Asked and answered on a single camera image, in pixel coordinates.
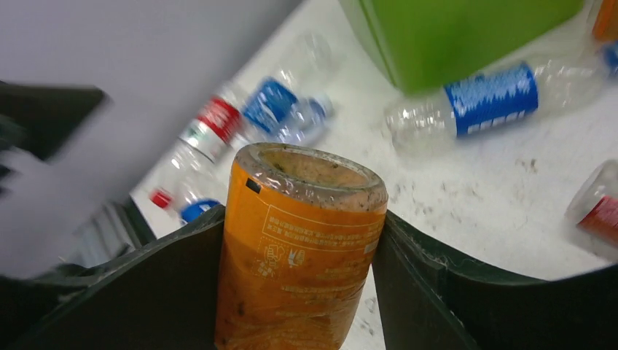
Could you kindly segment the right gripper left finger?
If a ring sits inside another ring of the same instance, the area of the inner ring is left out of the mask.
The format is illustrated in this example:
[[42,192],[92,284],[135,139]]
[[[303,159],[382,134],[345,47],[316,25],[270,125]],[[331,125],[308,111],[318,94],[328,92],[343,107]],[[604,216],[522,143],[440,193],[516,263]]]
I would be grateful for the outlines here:
[[213,349],[225,208],[92,268],[1,278],[3,349]]

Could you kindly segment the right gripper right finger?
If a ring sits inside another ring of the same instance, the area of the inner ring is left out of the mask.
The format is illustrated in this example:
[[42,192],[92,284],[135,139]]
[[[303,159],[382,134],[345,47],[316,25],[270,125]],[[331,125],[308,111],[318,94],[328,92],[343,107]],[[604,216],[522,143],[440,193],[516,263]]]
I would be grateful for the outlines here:
[[498,268],[389,212],[372,264],[387,349],[615,349],[617,267],[557,281]]

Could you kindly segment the small orange juice bottle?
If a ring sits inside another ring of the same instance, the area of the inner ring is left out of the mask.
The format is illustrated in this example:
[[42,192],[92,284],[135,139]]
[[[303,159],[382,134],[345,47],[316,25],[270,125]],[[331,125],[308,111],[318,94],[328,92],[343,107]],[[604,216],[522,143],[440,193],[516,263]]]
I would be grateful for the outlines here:
[[339,349],[385,223],[371,169],[256,143],[232,163],[219,264],[218,349]]

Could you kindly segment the red cap tea bottle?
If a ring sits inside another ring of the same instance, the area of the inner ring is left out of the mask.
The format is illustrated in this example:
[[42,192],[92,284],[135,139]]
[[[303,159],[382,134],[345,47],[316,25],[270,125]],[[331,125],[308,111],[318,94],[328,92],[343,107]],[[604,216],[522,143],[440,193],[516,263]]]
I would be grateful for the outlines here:
[[579,229],[617,246],[617,160],[604,161],[590,174],[565,216]]

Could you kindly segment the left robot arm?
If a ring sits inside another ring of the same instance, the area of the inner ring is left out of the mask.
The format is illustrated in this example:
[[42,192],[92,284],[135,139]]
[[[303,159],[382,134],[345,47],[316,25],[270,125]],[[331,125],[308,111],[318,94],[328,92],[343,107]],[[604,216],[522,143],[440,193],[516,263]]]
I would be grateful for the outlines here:
[[107,94],[92,85],[1,83],[1,274],[47,270],[71,240],[51,167]]

